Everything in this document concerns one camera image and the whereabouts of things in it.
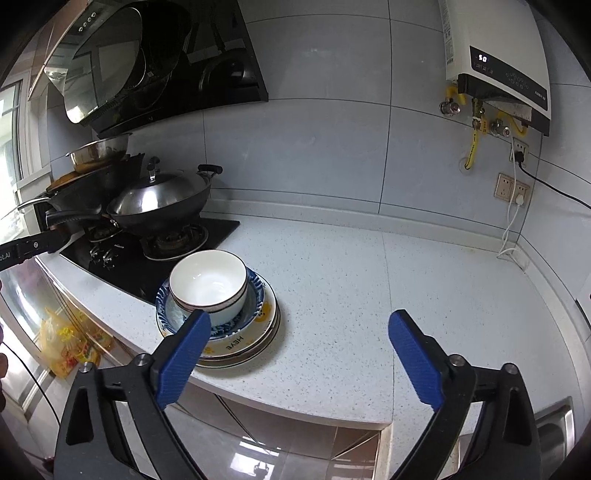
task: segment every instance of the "floor tile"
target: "floor tile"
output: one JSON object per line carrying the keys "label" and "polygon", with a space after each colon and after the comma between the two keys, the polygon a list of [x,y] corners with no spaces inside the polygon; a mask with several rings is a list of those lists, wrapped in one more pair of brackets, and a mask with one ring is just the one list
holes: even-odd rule
{"label": "floor tile", "polygon": [[212,427],[238,437],[245,435],[240,425],[232,418],[217,397],[207,390],[187,383],[178,403],[190,415]]}
{"label": "floor tile", "polygon": [[291,442],[290,453],[328,460],[332,456],[336,432],[336,427],[299,421]]}
{"label": "floor tile", "polygon": [[339,427],[336,431],[335,442],[332,448],[331,458],[339,455],[345,450],[350,449],[357,443],[367,440],[375,432],[372,430],[348,429],[346,427]]}
{"label": "floor tile", "polygon": [[377,432],[367,442],[329,462],[326,480],[363,479],[374,475],[375,458],[379,445]]}
{"label": "floor tile", "polygon": [[324,480],[329,461],[290,453],[279,480]]}
{"label": "floor tile", "polygon": [[297,420],[248,407],[231,400],[226,400],[226,403],[257,442],[272,450],[290,451],[298,427]]}
{"label": "floor tile", "polygon": [[258,446],[247,437],[229,433],[188,417],[168,407],[168,419],[208,480],[246,480],[259,468],[267,471],[261,480],[281,476],[287,453]]}

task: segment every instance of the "stainless steel pot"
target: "stainless steel pot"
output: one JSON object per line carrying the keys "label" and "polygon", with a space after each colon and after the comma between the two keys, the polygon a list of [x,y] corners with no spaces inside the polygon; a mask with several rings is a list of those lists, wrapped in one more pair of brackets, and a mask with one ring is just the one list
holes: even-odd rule
{"label": "stainless steel pot", "polygon": [[74,164],[74,170],[78,173],[87,173],[121,160],[127,153],[130,135],[97,140],[73,151],[70,153],[70,159]]}
{"label": "stainless steel pot", "polygon": [[213,176],[223,171],[217,165],[199,165],[197,172],[158,173],[158,162],[155,157],[150,159],[150,176],[133,184],[107,207],[107,215],[135,235],[153,235],[189,222],[205,205]]}

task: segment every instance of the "stove burner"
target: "stove burner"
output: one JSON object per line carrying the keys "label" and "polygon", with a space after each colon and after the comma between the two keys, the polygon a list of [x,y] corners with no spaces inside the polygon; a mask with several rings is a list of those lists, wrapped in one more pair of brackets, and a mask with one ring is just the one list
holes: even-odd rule
{"label": "stove burner", "polygon": [[141,239],[144,256],[156,262],[177,260],[203,246],[209,233],[204,226],[187,225],[177,231]]}
{"label": "stove burner", "polygon": [[121,227],[114,225],[111,222],[100,223],[88,232],[88,241],[91,244],[102,242],[109,238],[113,238],[121,231]]}

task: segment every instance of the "gray wall tile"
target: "gray wall tile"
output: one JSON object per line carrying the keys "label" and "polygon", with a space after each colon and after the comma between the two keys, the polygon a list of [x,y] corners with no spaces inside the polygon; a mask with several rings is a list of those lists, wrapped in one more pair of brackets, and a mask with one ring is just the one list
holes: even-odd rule
{"label": "gray wall tile", "polygon": [[353,200],[325,195],[307,193],[271,192],[268,190],[212,189],[211,198],[217,200],[247,200],[250,202],[286,203],[289,205],[306,205],[352,212],[378,213],[378,202]]}
{"label": "gray wall tile", "polygon": [[387,0],[239,0],[238,4],[245,22],[314,14],[388,18]]}
{"label": "gray wall tile", "polygon": [[546,19],[540,20],[538,29],[546,53],[550,83],[568,83],[591,87],[591,81],[583,71],[581,64],[550,22]]}
{"label": "gray wall tile", "polygon": [[439,103],[447,86],[443,34],[401,22],[391,24],[392,105],[441,116]]}
{"label": "gray wall tile", "polygon": [[47,110],[47,142],[54,160],[92,142],[92,130],[70,122],[62,103]]}
{"label": "gray wall tile", "polygon": [[552,85],[550,91],[552,123],[540,157],[591,181],[591,88]]}
{"label": "gray wall tile", "polygon": [[216,187],[311,193],[378,202],[389,107],[274,100],[205,112]]}
{"label": "gray wall tile", "polygon": [[389,0],[390,18],[443,31],[437,0]]}
{"label": "gray wall tile", "polygon": [[531,12],[534,14],[534,18],[535,18],[535,20],[536,20],[536,21],[538,21],[538,20],[542,20],[542,19],[544,18],[544,17],[542,16],[542,14],[541,14],[540,12],[538,12],[538,11],[537,11],[537,10],[536,10],[534,7],[532,7],[531,5],[530,5],[530,8],[531,8]]}
{"label": "gray wall tile", "polygon": [[389,104],[388,20],[310,15],[248,26],[269,98]]}
{"label": "gray wall tile", "polygon": [[56,158],[50,162],[51,165],[51,176],[53,176],[54,180],[57,180],[62,175],[66,173],[70,173],[74,171],[74,165],[70,160],[69,155],[64,155],[63,157]]}
{"label": "gray wall tile", "polygon": [[[486,223],[475,222],[473,220],[466,220],[465,218],[459,218],[451,215],[444,215],[442,213],[429,212],[427,210],[418,210],[409,207],[401,207],[396,205],[389,205],[382,203],[379,206],[379,214],[396,217],[406,218],[409,220],[416,220],[418,222],[433,223],[435,225],[443,225],[451,228],[457,228],[460,230],[466,230],[468,232],[480,233],[481,235],[493,236],[501,238],[505,228],[500,228]],[[514,231],[516,227],[511,227],[509,232],[509,241],[516,242],[519,234]]]}
{"label": "gray wall tile", "polygon": [[[513,176],[511,147],[491,135],[480,138],[473,171],[459,162],[469,151],[472,129],[418,112],[392,108],[388,160],[382,202],[444,213],[505,229],[507,202],[494,198],[499,172]],[[527,167],[536,170],[529,156]],[[518,179],[531,181],[518,170]],[[525,209],[514,223],[519,231]]]}
{"label": "gray wall tile", "polygon": [[197,170],[206,163],[203,112],[162,120],[136,130],[129,138],[128,153],[158,157],[162,169]]}
{"label": "gray wall tile", "polygon": [[47,108],[54,108],[55,106],[61,105],[64,107],[64,96],[60,91],[51,83],[47,83]]}
{"label": "gray wall tile", "polygon": [[[591,203],[591,185],[572,173],[542,160],[537,176]],[[522,234],[576,298],[591,273],[589,210],[537,183]]]}

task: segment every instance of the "water heater display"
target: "water heater display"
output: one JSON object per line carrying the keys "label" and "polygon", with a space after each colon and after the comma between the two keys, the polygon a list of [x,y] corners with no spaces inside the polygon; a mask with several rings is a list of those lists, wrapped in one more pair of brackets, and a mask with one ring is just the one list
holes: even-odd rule
{"label": "water heater display", "polygon": [[508,63],[470,46],[472,69],[519,92],[524,97],[548,109],[548,92],[544,87]]}

